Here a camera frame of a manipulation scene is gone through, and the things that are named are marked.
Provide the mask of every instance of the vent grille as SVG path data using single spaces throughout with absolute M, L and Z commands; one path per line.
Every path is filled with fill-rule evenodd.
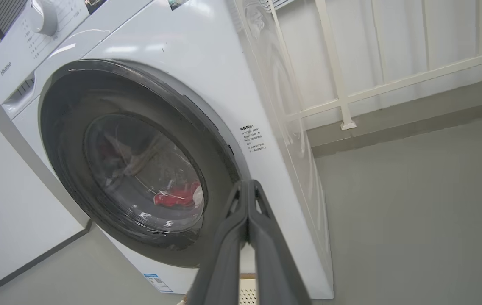
M 24 10 L 26 0 L 0 0 L 0 38 L 13 25 L 18 15 Z
M 271 9 L 269 8 L 269 2 L 267 0 L 258 0 L 260 4 L 265 8 L 266 11 L 270 12 Z M 273 6 L 276 10 L 279 8 L 287 5 L 288 3 L 292 2 L 293 0 L 273 0 Z
M 26 79 L 22 85 L 3 103 L 18 102 L 23 96 L 29 94 L 33 89 L 34 78 Z
M 257 305 L 256 280 L 244 278 L 239 280 L 239 305 Z

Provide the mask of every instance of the white railing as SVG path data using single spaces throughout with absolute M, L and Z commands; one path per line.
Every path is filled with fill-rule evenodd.
M 271 11 L 273 13 L 273 17 L 276 20 L 276 26 L 279 31 L 279 38 L 281 40 L 281 44 L 283 47 L 283 51 L 287 55 L 287 62 L 288 62 L 288 70 L 289 73 L 295 78 L 295 73 L 293 72 L 291 58 L 288 56 L 286 42 L 284 41 L 283 34 L 280 29 L 280 24 L 278 22 L 278 18 L 276 16 L 275 9 L 272 5 L 272 0 L 268 0 Z M 337 53 L 336 44 L 334 41 L 334 32 L 332 29 L 332 24 L 330 23 L 330 17 L 328 14 L 328 7 L 326 5 L 326 0 L 315 0 L 316 8 L 318 12 L 318 16 L 320 18 L 320 25 L 322 27 L 322 34 L 323 40 L 326 46 L 327 57 L 329 60 L 329 70 L 333 76 L 333 82 L 330 85 L 334 86 L 336 91 L 337 98 L 334 100 L 330 100 L 327 102 L 323 102 L 322 104 L 316 106 L 310 106 L 308 108 L 304 108 L 301 111 L 301 117 L 312 116 L 314 114 L 318 114 L 320 112 L 324 112 L 327 110 L 331 110 L 333 108 L 340 108 L 342 114 L 343 123 L 341 128 L 343 130 L 350 129 L 356 127 L 356 124 L 352 121 L 351 112 L 349 108 L 350 103 L 358 102 L 363 99 L 367 99 L 370 97 L 377 96 L 382 93 L 390 92 L 396 89 L 401 89 L 402 87 L 407 87 L 410 85 L 414 85 L 416 83 L 421 83 L 423 81 L 431 80 L 434 78 L 441 77 L 443 75 L 449 75 L 454 72 L 462 71 L 465 69 L 469 69 L 475 66 L 479 66 L 482 64 L 482 54 L 481 54 L 481 0 L 475 0 L 476 8 L 475 8 L 475 56 L 471 58 L 467 58 L 458 62 L 454 62 L 445 66 L 441 67 L 433 67 L 431 58 L 429 56 L 429 31 L 427 29 L 427 24 L 431 22 L 427 18 L 426 10 L 427 10 L 427 3 L 426 0 L 421 0 L 421 7 L 422 7 L 422 18 L 423 18 L 423 37 L 425 39 L 425 54 L 426 54 L 426 69 L 427 71 L 421 72 L 415 75 L 410 75 L 401 79 L 395 79 L 390 81 L 388 79 L 387 74 L 387 66 L 386 61 L 384 60 L 384 52 L 386 46 L 384 45 L 384 40 L 382 39 L 382 20 L 381 16 L 379 16 L 378 12 L 375 10 L 375 1 L 371 0 L 371 12 L 373 15 L 375 33 L 376 33 L 376 40 L 378 44 L 378 52 L 380 57 L 380 67 L 382 68 L 382 79 L 384 84 L 372 87 L 370 89 L 366 89 L 361 92 L 348 94 L 345 88 L 343 75 L 341 72 L 340 60 Z

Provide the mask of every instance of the front-load washing machine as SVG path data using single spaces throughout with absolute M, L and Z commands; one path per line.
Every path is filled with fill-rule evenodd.
M 314 299 L 326 206 L 266 2 L 29 0 L 0 44 L 0 103 L 160 291 L 186 293 L 237 180 L 262 184 Z M 257 272 L 245 247 L 241 272 Z

